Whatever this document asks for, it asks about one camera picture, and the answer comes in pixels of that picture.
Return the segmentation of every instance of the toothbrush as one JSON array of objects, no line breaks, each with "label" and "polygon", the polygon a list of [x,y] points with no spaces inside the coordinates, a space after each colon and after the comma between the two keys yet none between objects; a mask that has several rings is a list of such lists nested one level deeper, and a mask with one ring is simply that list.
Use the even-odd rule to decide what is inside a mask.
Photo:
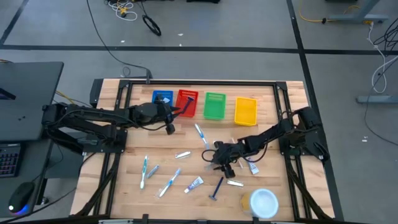
[{"label": "toothbrush", "polygon": [[141,183],[139,184],[139,188],[141,188],[141,190],[144,189],[145,173],[147,172],[147,161],[148,161],[148,156],[145,156],[144,165],[142,166],[142,178],[141,178]]},{"label": "toothbrush", "polygon": [[164,193],[166,193],[166,190],[173,184],[174,179],[180,175],[181,173],[181,169],[178,169],[177,171],[175,171],[174,176],[169,180],[169,182],[166,184],[166,186],[164,187],[164,189],[161,191],[161,193],[159,194],[159,197],[163,196]]},{"label": "toothbrush", "polygon": [[203,140],[203,142],[205,143],[206,149],[209,149],[209,144],[207,143],[206,139],[205,139],[205,135],[203,134],[203,131],[200,129],[198,124],[195,124],[195,128],[197,129],[199,136],[201,137],[201,139]]}]

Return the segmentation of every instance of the wooden table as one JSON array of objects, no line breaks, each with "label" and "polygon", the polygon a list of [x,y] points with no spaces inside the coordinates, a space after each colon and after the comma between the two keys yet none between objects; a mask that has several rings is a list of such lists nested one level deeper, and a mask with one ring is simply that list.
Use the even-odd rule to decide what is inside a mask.
[{"label": "wooden table", "polygon": [[[97,108],[113,110],[118,83],[118,79],[103,81]],[[286,82],[286,84],[292,109],[308,106],[303,83]],[[236,85],[134,85],[130,105],[150,102],[154,90],[173,90],[175,104],[179,89],[199,92],[195,117],[178,117],[174,121],[176,131],[171,136],[166,134],[165,129],[158,131],[129,129],[126,151],[122,155],[119,165],[111,218],[142,218],[142,214],[147,213],[150,219],[252,220],[252,217],[241,211],[240,198],[245,192],[267,188],[276,194],[279,201],[279,211],[272,220],[293,220],[285,161],[280,155],[277,141],[269,144],[263,160],[256,163],[260,170],[258,174],[252,175],[244,161],[244,169],[241,169],[238,164],[231,164],[236,173],[234,179],[243,182],[244,187],[233,187],[224,181],[216,196],[218,200],[212,201],[208,196],[214,192],[223,172],[204,169],[208,165],[201,158],[204,145],[194,128],[194,124],[198,123],[208,142],[214,140],[230,142],[231,138],[237,139],[265,131],[278,121],[272,88]],[[207,91],[227,94],[224,120],[204,119],[203,108]],[[234,107],[237,96],[257,99],[256,126],[247,127],[234,124]],[[192,155],[186,159],[176,160],[175,154],[182,151],[191,151]],[[160,168],[154,176],[146,180],[145,189],[140,190],[139,183],[145,155],[149,156],[148,170],[151,170],[156,164],[159,164]],[[103,156],[103,154],[93,156],[82,168],[72,205],[72,214],[79,211],[96,190]],[[325,213],[334,217],[322,163],[313,156],[302,156],[302,164],[308,191]],[[178,168],[181,168],[182,172],[176,178],[173,186],[162,198],[157,198],[155,194]],[[184,189],[198,176],[202,177],[205,183],[189,194],[185,194]],[[297,188],[296,192],[300,216],[304,217],[303,203]]]}]

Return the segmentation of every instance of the red basket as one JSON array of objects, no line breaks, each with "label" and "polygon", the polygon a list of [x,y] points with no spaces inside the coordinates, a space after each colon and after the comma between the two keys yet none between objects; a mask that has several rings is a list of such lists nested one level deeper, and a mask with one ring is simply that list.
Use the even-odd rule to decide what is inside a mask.
[{"label": "red basket", "polygon": [[187,110],[185,111],[184,114],[180,114],[180,116],[192,118],[195,115],[195,111],[197,109],[197,103],[198,103],[198,92],[197,91],[190,91],[190,90],[179,90],[178,91],[178,96],[177,96],[177,101],[175,103],[175,106],[180,108],[178,111],[184,109],[184,106],[188,102],[188,96],[193,98],[193,101],[189,104]]}]

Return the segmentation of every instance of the keyboard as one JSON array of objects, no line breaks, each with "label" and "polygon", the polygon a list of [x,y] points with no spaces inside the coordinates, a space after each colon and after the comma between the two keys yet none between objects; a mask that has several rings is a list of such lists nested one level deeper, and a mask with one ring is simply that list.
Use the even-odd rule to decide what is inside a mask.
[{"label": "keyboard", "polygon": [[0,144],[0,178],[16,177],[21,164],[21,144]]}]

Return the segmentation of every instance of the yellow cable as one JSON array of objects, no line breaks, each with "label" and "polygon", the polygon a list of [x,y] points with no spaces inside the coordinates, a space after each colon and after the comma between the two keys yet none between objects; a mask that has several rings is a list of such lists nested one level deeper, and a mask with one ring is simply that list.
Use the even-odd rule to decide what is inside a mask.
[{"label": "yellow cable", "polygon": [[71,98],[69,98],[67,95],[63,94],[61,91],[58,91],[58,90],[57,90],[57,93],[58,93],[59,95],[61,95],[62,97],[64,97],[65,99],[69,100],[69,102],[70,102],[71,104],[76,104]]},{"label": "yellow cable", "polygon": [[[313,19],[307,19],[307,18],[303,17],[303,15],[301,14],[303,2],[304,2],[304,0],[301,0],[301,1],[300,1],[300,7],[299,7],[299,9],[298,9],[298,13],[300,14],[300,18],[301,18],[302,20],[304,20],[304,21],[307,21],[307,22],[322,22],[323,19],[316,19],[316,20],[313,20]],[[359,6],[355,6],[355,5],[354,5],[354,6],[350,6],[350,7],[348,7],[348,8],[344,11],[343,14],[346,14],[346,12],[347,12],[349,9],[353,9],[353,8],[360,9]],[[327,22],[335,22],[336,20],[327,19],[326,21],[327,21]]]}]

